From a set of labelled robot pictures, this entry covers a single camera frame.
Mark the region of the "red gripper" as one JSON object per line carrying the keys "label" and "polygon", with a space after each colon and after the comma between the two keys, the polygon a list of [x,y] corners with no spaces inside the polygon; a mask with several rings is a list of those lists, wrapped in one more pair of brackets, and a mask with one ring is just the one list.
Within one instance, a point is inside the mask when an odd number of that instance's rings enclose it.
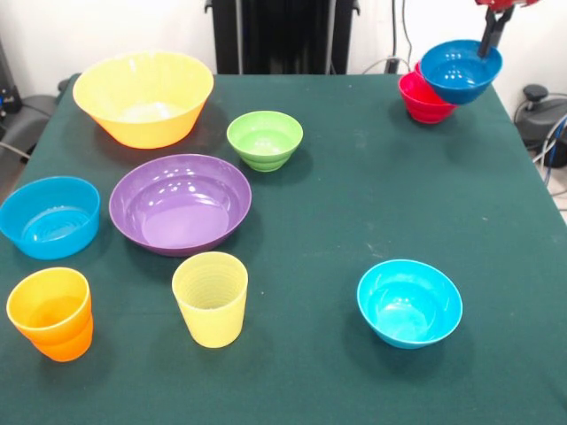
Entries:
{"label": "red gripper", "polygon": [[527,7],[534,4],[535,0],[475,0],[475,3],[488,7],[485,14],[485,30],[478,46],[478,56],[485,58],[491,49],[491,44],[494,48],[498,47],[504,28],[514,13],[515,5]]}

